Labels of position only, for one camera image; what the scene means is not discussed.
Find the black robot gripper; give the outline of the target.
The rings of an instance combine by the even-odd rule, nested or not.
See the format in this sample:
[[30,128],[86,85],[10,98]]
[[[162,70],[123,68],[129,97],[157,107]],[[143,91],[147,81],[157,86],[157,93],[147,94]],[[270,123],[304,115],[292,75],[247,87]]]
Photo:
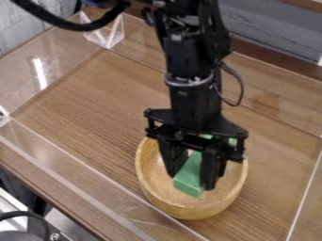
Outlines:
[[189,157],[189,149],[202,153],[201,185],[215,188],[226,172],[226,160],[242,162],[247,130],[223,115],[222,77],[195,83],[166,81],[170,108],[143,112],[146,134],[159,143],[166,172],[175,177]]

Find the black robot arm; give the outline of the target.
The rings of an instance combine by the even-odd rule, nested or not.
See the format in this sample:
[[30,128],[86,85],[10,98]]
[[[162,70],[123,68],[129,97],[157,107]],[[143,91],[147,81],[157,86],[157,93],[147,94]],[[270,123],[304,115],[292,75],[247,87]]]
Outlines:
[[149,0],[142,11],[154,26],[166,60],[165,84],[171,107],[146,109],[146,134],[159,144],[167,174],[175,176],[189,151],[202,154],[199,184],[215,188],[230,161],[245,161],[247,130],[223,115],[223,105],[242,101],[223,95],[222,73],[238,73],[225,63],[231,34],[218,0]]

